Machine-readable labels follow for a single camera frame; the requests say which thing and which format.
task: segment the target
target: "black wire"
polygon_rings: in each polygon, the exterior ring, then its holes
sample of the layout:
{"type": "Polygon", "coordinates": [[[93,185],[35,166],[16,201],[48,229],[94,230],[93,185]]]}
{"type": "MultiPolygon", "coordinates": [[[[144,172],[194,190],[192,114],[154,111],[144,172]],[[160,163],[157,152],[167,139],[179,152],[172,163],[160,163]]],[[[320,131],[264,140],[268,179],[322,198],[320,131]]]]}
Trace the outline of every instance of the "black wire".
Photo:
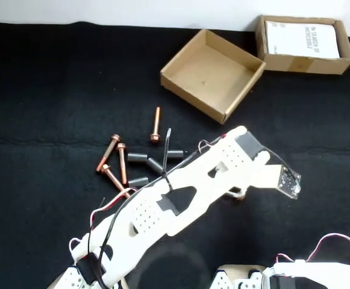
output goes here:
{"type": "MultiPolygon", "coordinates": [[[[215,143],[217,143],[222,137],[218,137],[216,138],[215,140],[211,141],[210,144],[211,145],[214,145],[215,143]]],[[[190,154],[186,159],[182,160],[182,162],[180,162],[179,164],[177,164],[175,167],[171,168],[164,176],[160,176],[159,178],[153,180],[152,182],[150,182],[149,184],[145,185],[144,187],[142,187],[140,190],[138,190],[137,192],[135,192],[134,194],[132,194],[132,196],[125,200],[124,203],[121,204],[121,206],[117,209],[117,211],[115,212],[113,218],[112,218],[112,221],[110,222],[109,224],[109,228],[108,228],[108,231],[107,231],[107,234],[104,238],[104,241],[102,242],[102,246],[101,246],[101,250],[100,250],[100,254],[98,256],[98,264],[99,264],[99,277],[97,278],[97,281],[98,281],[98,284],[100,285],[101,289],[109,289],[105,283],[104,283],[104,280],[102,279],[102,275],[101,275],[101,260],[102,260],[102,256],[104,254],[104,250],[105,250],[105,247],[108,243],[108,240],[110,238],[110,234],[113,230],[113,226],[114,226],[114,223],[118,217],[118,215],[120,214],[120,212],[122,211],[122,209],[125,208],[126,205],[128,205],[132,199],[134,199],[144,188],[146,187],[150,187],[152,186],[153,184],[155,184],[156,182],[162,180],[162,179],[166,179],[167,175],[170,174],[171,172],[173,172],[174,170],[176,169],[179,169],[180,167],[188,164],[189,162],[193,161],[194,159],[196,159],[197,157],[200,157],[200,154],[199,154],[199,151],[194,151],[192,154],[190,154]]]]}
{"type": "Polygon", "coordinates": [[[297,181],[298,180],[298,173],[296,173],[287,163],[286,161],[284,161],[276,152],[270,150],[269,148],[267,148],[266,146],[263,146],[263,148],[268,151],[271,155],[273,155],[275,158],[277,158],[286,168],[287,170],[290,171],[290,173],[292,174],[292,176],[294,177],[294,179],[297,181]]]}

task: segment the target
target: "cardboard box lid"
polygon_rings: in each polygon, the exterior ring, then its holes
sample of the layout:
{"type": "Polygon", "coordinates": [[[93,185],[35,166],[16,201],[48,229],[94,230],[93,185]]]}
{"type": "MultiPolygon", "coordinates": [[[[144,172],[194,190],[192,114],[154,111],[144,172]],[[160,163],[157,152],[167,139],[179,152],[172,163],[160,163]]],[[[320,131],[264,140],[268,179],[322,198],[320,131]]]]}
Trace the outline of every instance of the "cardboard box lid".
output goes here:
{"type": "Polygon", "coordinates": [[[350,67],[350,42],[343,22],[329,18],[260,16],[256,30],[258,56],[266,62],[266,70],[308,72],[322,74],[342,74],[350,67]],[[340,58],[300,57],[284,54],[269,54],[267,51],[267,31],[265,21],[285,23],[318,23],[332,25],[337,36],[340,58]]]}
{"type": "Polygon", "coordinates": [[[265,63],[208,30],[201,30],[161,70],[161,84],[224,123],[265,63]]]}

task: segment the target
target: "bolt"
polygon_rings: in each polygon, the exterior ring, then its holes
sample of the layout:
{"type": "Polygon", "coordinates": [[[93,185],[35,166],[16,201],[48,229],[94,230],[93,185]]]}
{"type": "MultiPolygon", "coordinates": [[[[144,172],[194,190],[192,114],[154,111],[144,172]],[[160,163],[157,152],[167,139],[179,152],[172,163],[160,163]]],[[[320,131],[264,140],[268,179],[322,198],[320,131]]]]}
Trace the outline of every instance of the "bolt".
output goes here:
{"type": "Polygon", "coordinates": [[[160,135],[158,134],[158,123],[160,120],[160,107],[156,108],[155,113],[155,123],[153,127],[153,133],[151,134],[151,142],[157,143],[160,140],[160,135]]]}
{"type": "MultiPolygon", "coordinates": [[[[110,166],[108,166],[107,164],[104,164],[101,168],[101,172],[106,174],[110,180],[112,181],[112,183],[114,183],[114,185],[120,190],[124,190],[123,185],[120,183],[120,181],[116,178],[116,176],[110,171],[110,166]]],[[[129,198],[131,195],[128,193],[125,193],[125,197],[129,198]]]]}
{"type": "Polygon", "coordinates": [[[100,163],[97,166],[96,171],[99,172],[102,168],[102,166],[105,164],[105,162],[107,161],[108,157],[110,156],[110,154],[112,153],[114,146],[116,145],[116,143],[118,143],[119,141],[121,141],[121,138],[118,134],[114,134],[111,136],[112,141],[110,142],[107,150],[104,153],[104,156],[102,157],[100,163]]]}
{"type": "Polygon", "coordinates": [[[126,185],[128,183],[127,180],[127,169],[125,167],[125,143],[119,143],[117,145],[117,150],[119,151],[119,156],[120,156],[120,169],[121,169],[121,182],[123,185],[126,185]]]}

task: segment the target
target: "white wall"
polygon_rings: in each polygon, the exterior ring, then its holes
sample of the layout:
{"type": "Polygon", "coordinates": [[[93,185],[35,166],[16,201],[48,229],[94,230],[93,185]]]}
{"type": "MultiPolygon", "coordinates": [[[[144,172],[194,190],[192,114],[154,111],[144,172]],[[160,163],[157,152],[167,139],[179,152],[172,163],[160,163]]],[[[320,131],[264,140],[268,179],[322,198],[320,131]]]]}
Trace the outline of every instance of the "white wall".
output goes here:
{"type": "Polygon", "coordinates": [[[259,14],[332,17],[350,36],[350,0],[0,0],[0,22],[253,30],[259,14]]]}

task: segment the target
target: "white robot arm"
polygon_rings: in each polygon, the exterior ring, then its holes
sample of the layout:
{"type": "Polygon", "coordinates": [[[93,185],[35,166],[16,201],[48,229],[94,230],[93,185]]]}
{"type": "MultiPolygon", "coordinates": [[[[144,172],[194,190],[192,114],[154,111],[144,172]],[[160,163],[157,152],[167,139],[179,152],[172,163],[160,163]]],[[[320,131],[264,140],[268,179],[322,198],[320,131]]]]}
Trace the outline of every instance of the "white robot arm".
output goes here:
{"type": "Polygon", "coordinates": [[[112,288],[156,241],[179,233],[224,194],[243,198],[254,186],[296,199],[301,176],[287,165],[266,165],[270,153],[238,126],[135,192],[91,232],[89,244],[86,234],[72,251],[80,286],[112,288]]]}

